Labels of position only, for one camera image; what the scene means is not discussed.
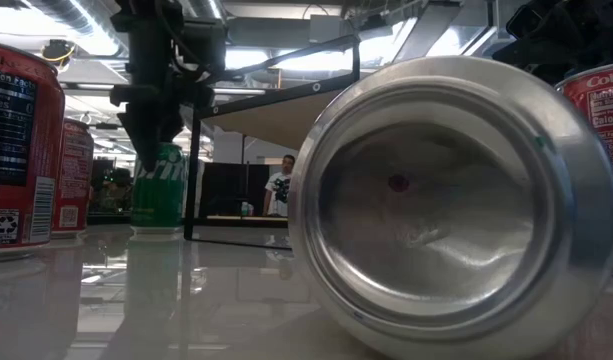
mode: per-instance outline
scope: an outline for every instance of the silver can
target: silver can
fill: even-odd
[[[398,359],[523,359],[613,268],[613,176],[548,84],[470,57],[385,68],[324,110],[289,230],[320,303]]]

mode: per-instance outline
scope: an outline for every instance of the barcode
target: barcode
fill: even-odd
[[[76,206],[64,206],[59,211],[59,227],[77,227],[77,215],[79,209]]]
[[[30,242],[47,242],[50,235],[50,221],[53,215],[55,179],[37,177],[33,219],[30,227]]]

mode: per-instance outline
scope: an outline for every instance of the ceiling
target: ceiling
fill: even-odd
[[[491,30],[486,0],[464,0],[451,13],[433,12],[429,0],[318,0],[307,4],[303,0],[180,0],[190,14],[224,14],[233,45],[227,50],[226,65],[239,68],[282,55],[295,49],[356,32],[368,15],[383,14],[386,29],[381,37],[366,39],[360,44],[362,76],[366,76],[407,54],[415,56],[469,55],[483,56],[495,42],[507,41],[504,32]],[[505,24],[525,0],[493,2],[493,24]],[[49,39],[67,39],[78,45],[73,60],[59,81],[67,94],[66,116],[91,125],[98,143],[96,153],[108,153],[119,161],[132,161],[134,151],[125,131],[118,127],[100,130],[97,124],[119,126],[116,114],[123,111],[108,101],[111,84],[127,83],[123,71],[127,59],[128,41],[109,26],[108,18],[118,10],[112,0],[67,0],[84,15],[79,21],[93,23],[92,28],[78,28],[68,18],[48,16],[42,5],[48,0],[0,0],[0,43],[12,45],[35,54],[40,53]],[[410,44],[412,39],[419,42]],[[405,52],[406,48],[415,49]],[[101,58],[100,52],[121,54],[117,58]],[[257,71],[240,82],[223,82],[217,86],[216,102],[224,103],[263,93],[265,89],[287,88],[348,73],[350,51],[313,54],[292,59],[274,70]],[[211,130],[202,143],[205,160],[212,157]],[[190,132],[184,131],[176,142],[188,151]]]

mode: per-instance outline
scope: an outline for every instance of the glossy table surface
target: glossy table surface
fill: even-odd
[[[276,229],[197,232],[288,241]],[[0,261],[0,360],[383,359],[328,317],[293,267],[290,251],[90,227]],[[613,280],[538,359],[613,360]]]

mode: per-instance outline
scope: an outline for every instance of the white t-shirt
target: white t-shirt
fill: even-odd
[[[281,172],[273,174],[266,183],[266,190],[272,191],[268,215],[277,214],[288,216],[288,188],[290,187],[290,174]]]

